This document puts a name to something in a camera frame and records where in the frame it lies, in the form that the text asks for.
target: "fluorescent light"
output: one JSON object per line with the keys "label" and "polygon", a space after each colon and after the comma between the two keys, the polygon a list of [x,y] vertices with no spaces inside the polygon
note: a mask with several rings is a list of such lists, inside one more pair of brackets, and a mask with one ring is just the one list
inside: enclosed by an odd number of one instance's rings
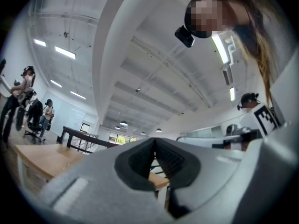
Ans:
{"label": "fluorescent light", "polygon": [[235,100],[235,88],[234,88],[234,87],[231,88],[231,89],[229,90],[229,92],[230,92],[230,100],[231,100],[231,101],[234,101],[234,100]]}
{"label": "fluorescent light", "polygon": [[79,94],[77,94],[77,93],[75,93],[75,92],[72,92],[72,91],[71,91],[71,93],[72,93],[73,95],[76,95],[76,96],[78,96],[78,97],[82,98],[82,99],[86,99],[84,96],[82,96],[82,95],[79,95]]}
{"label": "fluorescent light", "polygon": [[76,59],[76,54],[75,53],[69,52],[69,51],[64,50],[64,49],[62,49],[60,47],[55,47],[55,50],[57,52],[61,53],[61,54],[64,54],[64,55],[66,55],[66,56],[68,56],[70,58],[73,58],[74,60]]}
{"label": "fluorescent light", "polygon": [[219,37],[218,34],[216,34],[216,35],[212,36],[212,40],[214,41],[214,43],[215,43],[215,45],[218,49],[218,52],[221,56],[223,64],[226,64],[228,62],[228,55],[226,54],[226,51],[225,51],[225,48],[224,48],[223,43],[221,41],[221,38]]}
{"label": "fluorescent light", "polygon": [[122,121],[120,124],[123,126],[128,126],[128,123],[126,121]]}
{"label": "fluorescent light", "polygon": [[62,88],[62,86],[60,84],[58,84],[57,82],[55,82],[54,80],[51,80],[51,82],[57,86],[59,86],[60,88]]}
{"label": "fluorescent light", "polygon": [[37,39],[33,39],[33,40],[34,40],[34,42],[35,42],[36,44],[39,44],[39,45],[41,45],[41,46],[43,46],[43,47],[46,47],[46,46],[47,46],[45,42],[39,41],[39,40],[37,40]]}

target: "person wearing black pants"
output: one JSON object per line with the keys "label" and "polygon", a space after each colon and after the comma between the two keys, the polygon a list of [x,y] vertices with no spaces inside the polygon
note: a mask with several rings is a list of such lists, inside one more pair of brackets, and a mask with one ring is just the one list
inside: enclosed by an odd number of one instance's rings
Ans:
{"label": "person wearing black pants", "polygon": [[[35,71],[34,71],[33,66],[28,66],[27,68],[24,69],[24,73],[22,74],[24,80],[22,81],[22,83],[20,85],[14,86],[11,89],[10,93],[12,95],[8,98],[6,104],[4,105],[4,108],[1,113],[1,118],[0,118],[0,146],[1,146],[2,151],[4,151],[4,145],[2,144],[2,141],[4,143],[6,143],[6,147],[8,147],[7,142],[8,142],[8,137],[10,135],[11,125],[14,120],[14,113],[15,113],[16,108],[19,107],[18,97],[27,88],[33,86],[34,80],[35,80],[34,74],[35,74]],[[10,111],[9,117],[6,122],[4,132],[2,133],[5,116],[9,111]]]}

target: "floor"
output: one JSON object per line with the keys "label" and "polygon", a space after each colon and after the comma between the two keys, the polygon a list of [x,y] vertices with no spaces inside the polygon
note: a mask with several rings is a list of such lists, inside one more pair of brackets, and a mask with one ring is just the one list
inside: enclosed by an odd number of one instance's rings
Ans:
{"label": "floor", "polygon": [[[0,113],[7,101],[7,98],[0,96]],[[4,160],[6,161],[7,168],[9,169],[13,179],[16,181],[18,185],[20,185],[20,180],[18,176],[18,165],[17,165],[17,154],[13,150],[13,145],[34,145],[32,142],[32,137],[25,136],[23,137],[25,130],[27,128],[27,122],[24,120],[24,127],[17,131],[15,128],[15,124],[13,123],[11,128],[11,133],[8,140],[8,150],[2,153]],[[52,132],[51,130],[45,135],[46,141],[45,144],[55,144],[57,139],[57,134]],[[38,173],[35,173],[31,169],[27,169],[27,176],[28,176],[28,187],[27,189],[30,190],[33,194],[37,195],[43,186],[46,184],[46,180],[39,176]]]}

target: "white table leg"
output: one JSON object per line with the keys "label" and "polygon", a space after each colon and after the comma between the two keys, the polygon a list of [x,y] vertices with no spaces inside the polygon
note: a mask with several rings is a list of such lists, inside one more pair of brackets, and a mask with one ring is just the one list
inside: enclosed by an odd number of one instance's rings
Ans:
{"label": "white table leg", "polygon": [[164,207],[166,200],[167,186],[161,188],[158,193],[158,203],[161,203]]}
{"label": "white table leg", "polygon": [[21,182],[21,186],[26,187],[26,183],[27,183],[26,167],[22,159],[20,158],[20,156],[18,156],[18,171],[19,171],[19,179]]}

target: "wooden table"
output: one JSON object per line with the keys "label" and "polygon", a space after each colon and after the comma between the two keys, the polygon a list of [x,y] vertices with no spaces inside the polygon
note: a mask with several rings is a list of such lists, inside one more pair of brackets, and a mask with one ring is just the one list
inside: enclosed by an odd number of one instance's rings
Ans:
{"label": "wooden table", "polygon": [[[61,144],[15,145],[14,150],[18,154],[19,179],[24,187],[27,182],[24,164],[50,180],[87,158],[87,155]],[[159,191],[158,202],[164,204],[169,180],[152,172],[149,174],[149,180]]]}

